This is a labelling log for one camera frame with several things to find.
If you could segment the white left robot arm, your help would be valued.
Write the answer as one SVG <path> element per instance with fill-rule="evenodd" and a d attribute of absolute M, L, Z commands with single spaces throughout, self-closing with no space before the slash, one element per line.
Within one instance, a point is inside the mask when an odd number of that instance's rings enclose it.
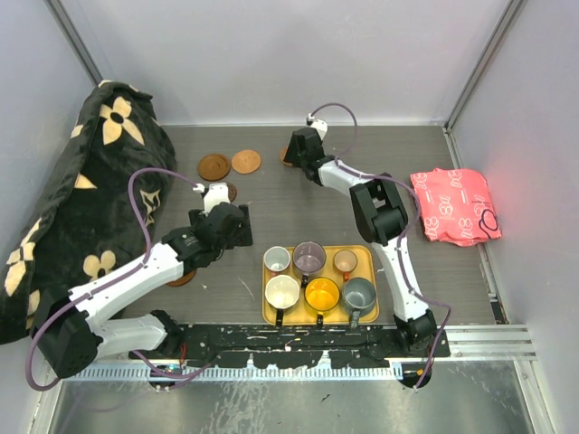
<path fill-rule="evenodd" d="M 189 225 L 173 229 L 149 253 L 86 284 L 44 292 L 31 335 L 60 379 L 97 359 L 134 350 L 170 358 L 182 332 L 164 311 L 117 319 L 149 292 L 219 260 L 226 250 L 253 244 L 248 205 L 219 203 L 209 213 L 192 210 Z"/>

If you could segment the light wooden coaster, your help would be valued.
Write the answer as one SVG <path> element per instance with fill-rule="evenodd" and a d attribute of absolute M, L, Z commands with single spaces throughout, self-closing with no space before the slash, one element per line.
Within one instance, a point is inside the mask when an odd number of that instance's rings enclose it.
<path fill-rule="evenodd" d="M 232 158 L 232 168 L 239 174 L 246 175 L 255 172 L 261 166 L 261 155 L 251 149 L 244 149 Z"/>
<path fill-rule="evenodd" d="M 291 162 L 287 162 L 285 160 L 286 154 L 287 154 L 287 150 L 288 148 L 285 146 L 281 149 L 280 151 L 280 161 L 287 167 L 293 167 L 293 164 Z"/>

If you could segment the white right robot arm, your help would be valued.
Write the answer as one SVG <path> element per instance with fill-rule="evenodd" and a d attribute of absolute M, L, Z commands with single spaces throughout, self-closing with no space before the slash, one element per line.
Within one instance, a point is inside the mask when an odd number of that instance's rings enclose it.
<path fill-rule="evenodd" d="M 294 131 L 283 160 L 301 169 L 308 180 L 350 198 L 356 227 L 380 259 L 394 306 L 396 343 L 416 356 L 441 340 L 430 303 L 422 295 L 408 251 L 409 218 L 388 174 L 371 175 L 346 165 L 323 149 L 325 133 L 310 126 Z"/>

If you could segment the dark walnut coaster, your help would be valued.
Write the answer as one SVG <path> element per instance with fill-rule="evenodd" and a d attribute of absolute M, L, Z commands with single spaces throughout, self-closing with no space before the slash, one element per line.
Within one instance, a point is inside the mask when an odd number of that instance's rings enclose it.
<path fill-rule="evenodd" d="M 228 198 L 229 201 L 232 203 L 237 196 L 237 188 L 231 183 L 228 183 L 227 187 L 228 187 Z"/>

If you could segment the dark brown ringed coaster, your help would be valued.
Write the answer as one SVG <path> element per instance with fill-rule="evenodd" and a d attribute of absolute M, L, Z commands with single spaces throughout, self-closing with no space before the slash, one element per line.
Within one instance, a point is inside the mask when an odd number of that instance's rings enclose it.
<path fill-rule="evenodd" d="M 205 181 L 219 181 L 231 171 L 231 161 L 223 154 L 209 154 L 203 156 L 197 164 L 197 173 Z"/>

